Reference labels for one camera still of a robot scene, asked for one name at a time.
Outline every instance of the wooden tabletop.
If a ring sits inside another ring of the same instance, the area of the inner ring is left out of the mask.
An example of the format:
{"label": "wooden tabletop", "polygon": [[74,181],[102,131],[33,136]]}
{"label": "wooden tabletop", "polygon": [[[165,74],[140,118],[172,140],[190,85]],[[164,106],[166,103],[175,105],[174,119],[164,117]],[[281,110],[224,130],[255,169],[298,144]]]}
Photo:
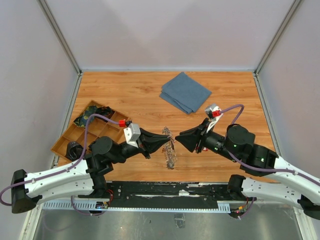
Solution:
{"label": "wooden tabletop", "polygon": [[[134,123],[149,132],[161,134],[162,129],[168,127],[173,136],[176,136],[179,132],[199,125],[206,117],[205,108],[212,103],[216,103],[221,109],[244,104],[244,111],[237,123],[255,134],[255,143],[274,149],[251,72],[186,72],[189,77],[212,91],[201,108],[189,115],[159,97],[162,85],[178,74],[179,72],[85,72],[70,122],[90,100],[95,100],[130,116]],[[214,131],[224,135],[238,110],[224,114]],[[174,169],[166,168],[165,155],[160,149],[151,155],[151,159],[145,159],[139,154],[129,158],[124,164],[114,164],[114,171],[105,175],[105,179],[228,182],[232,174],[249,176],[239,169],[238,163],[211,151],[190,153],[179,142],[175,143],[175,150],[177,162]],[[59,166],[66,163],[61,159]]]}

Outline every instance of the silver panel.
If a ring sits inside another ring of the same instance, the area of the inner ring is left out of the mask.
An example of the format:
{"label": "silver panel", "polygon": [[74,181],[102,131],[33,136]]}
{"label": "silver panel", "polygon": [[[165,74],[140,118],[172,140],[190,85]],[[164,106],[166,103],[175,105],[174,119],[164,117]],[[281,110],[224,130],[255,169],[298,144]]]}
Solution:
{"label": "silver panel", "polygon": [[[44,221],[50,230],[44,227]],[[52,231],[65,227],[68,228],[60,232]],[[291,207],[255,204],[243,220],[221,213],[185,213],[182,217],[170,212],[106,212],[100,217],[90,217],[69,210],[43,210],[34,240],[43,239],[301,240],[302,237]]]}

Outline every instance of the metal frame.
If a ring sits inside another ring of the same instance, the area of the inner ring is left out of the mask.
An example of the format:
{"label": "metal frame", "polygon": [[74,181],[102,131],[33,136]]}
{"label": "metal frame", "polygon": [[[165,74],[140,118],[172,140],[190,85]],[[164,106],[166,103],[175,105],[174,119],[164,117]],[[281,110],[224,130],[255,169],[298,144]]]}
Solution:
{"label": "metal frame", "polygon": [[[257,68],[253,71],[253,78],[256,84],[256,88],[258,91],[258,95],[260,97],[261,100],[261,105],[262,105],[262,109],[267,121],[267,125],[271,134],[271,138],[274,144],[274,147],[276,149],[277,153],[281,153],[281,147],[278,144],[278,137],[277,137],[277,132],[274,129],[274,124],[273,124],[273,120],[272,120],[272,116],[268,107],[268,104],[265,100],[265,94],[264,91],[260,85],[260,79],[259,79],[259,73],[261,72],[262,68],[264,67],[265,63],[267,62],[269,56],[271,55],[272,51],[274,50],[275,46],[277,45],[279,39],[281,38],[281,36],[283,35],[285,29],[287,28],[288,24],[290,23],[290,21],[292,20],[294,14],[296,13],[296,11],[298,10],[299,6],[301,5],[301,3],[304,0],[294,0],[292,5],[290,6],[290,9],[288,10],[286,16],[284,17],[280,27],[278,28],[277,32],[275,33],[271,43],[269,44],[268,48],[266,49],[263,57],[261,58]],[[68,110],[66,112],[65,115],[65,121],[64,124],[61,128],[61,133],[63,133],[63,131],[67,128],[69,121],[70,121],[70,117],[71,117],[71,113],[75,104],[75,100],[78,94],[78,90],[80,87],[80,83],[81,83],[81,79],[82,79],[82,69],[80,68],[80,66],[78,65],[74,55],[72,54],[71,49],[69,48],[67,41],[65,40],[58,24],[57,21],[55,20],[52,11],[47,3],[46,0],[37,0],[37,2],[39,3],[39,6],[41,7],[44,15],[46,16],[49,24],[52,27],[52,30],[54,31],[57,39],[59,40],[63,50],[65,51],[67,57],[69,58],[73,68],[75,69],[75,71],[78,73],[78,77],[76,80],[76,84],[74,86],[73,89],[73,93],[72,96],[70,98],[69,101],[69,107]],[[53,165],[52,167],[55,167],[58,163],[59,158],[58,157],[54,157],[53,159]],[[39,205],[37,208],[33,209],[32,211],[27,213],[21,234],[19,239],[20,240],[27,240],[27,239],[33,239],[33,236],[35,234],[35,230],[38,224],[38,220],[40,217],[40,213],[42,210],[42,206],[43,204]],[[307,217],[303,211],[301,211],[300,209],[294,208],[295,213],[296,213],[296,218],[297,218],[297,222],[302,234],[303,239],[305,240],[313,240],[313,239],[317,239],[317,235],[313,226],[313,223],[311,221],[311,219],[309,217]]]}
{"label": "metal frame", "polygon": [[298,10],[299,6],[301,5],[301,3],[304,0],[294,0],[294,2],[292,3],[292,5],[289,8],[289,11],[287,12],[287,14],[285,15],[282,23],[280,24],[280,27],[278,28],[278,30],[276,31],[270,45],[268,46],[268,48],[266,49],[262,59],[260,60],[256,70],[254,71],[255,74],[259,74],[261,69],[263,68],[263,66],[265,65],[266,61],[268,60],[271,52],[273,51],[273,49],[275,48],[275,46],[277,45],[277,42],[279,41],[279,39],[281,38],[281,36],[283,35],[284,31],[286,30],[289,22],[291,21],[292,17],[294,16],[295,12]]}
{"label": "metal frame", "polygon": [[67,55],[67,57],[69,58],[74,70],[78,73],[81,74],[82,70],[80,69],[74,55],[72,54],[70,47],[67,44],[67,41],[64,38],[64,35],[62,34],[57,21],[54,17],[54,15],[52,14],[52,11],[47,3],[46,0],[37,0],[37,2],[39,3],[39,6],[41,7],[46,19],[48,20],[52,30],[54,31],[57,39],[59,40],[65,54]]}

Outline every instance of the gray wall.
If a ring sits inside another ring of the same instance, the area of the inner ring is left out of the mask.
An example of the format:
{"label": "gray wall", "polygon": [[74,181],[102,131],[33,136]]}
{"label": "gray wall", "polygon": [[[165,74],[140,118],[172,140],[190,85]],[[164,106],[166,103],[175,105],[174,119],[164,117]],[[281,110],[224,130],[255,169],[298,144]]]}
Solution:
{"label": "gray wall", "polygon": [[80,67],[253,70],[293,0],[47,0]]}
{"label": "gray wall", "polygon": [[[283,157],[320,178],[320,1],[305,0],[260,73]],[[320,237],[320,221],[314,221]]]}
{"label": "gray wall", "polygon": [[[14,171],[48,169],[76,73],[35,0],[0,0],[0,189]],[[4,200],[11,201],[10,191]],[[0,205],[1,239],[15,240],[25,214]]]}

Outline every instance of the folded towel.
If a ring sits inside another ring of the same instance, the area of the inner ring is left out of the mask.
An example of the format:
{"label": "folded towel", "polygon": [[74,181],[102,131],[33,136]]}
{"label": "folded towel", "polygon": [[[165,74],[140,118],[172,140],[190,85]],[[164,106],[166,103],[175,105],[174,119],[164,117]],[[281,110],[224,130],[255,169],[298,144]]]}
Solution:
{"label": "folded towel", "polygon": [[162,86],[160,98],[186,114],[195,113],[211,95],[211,91],[184,72]]}

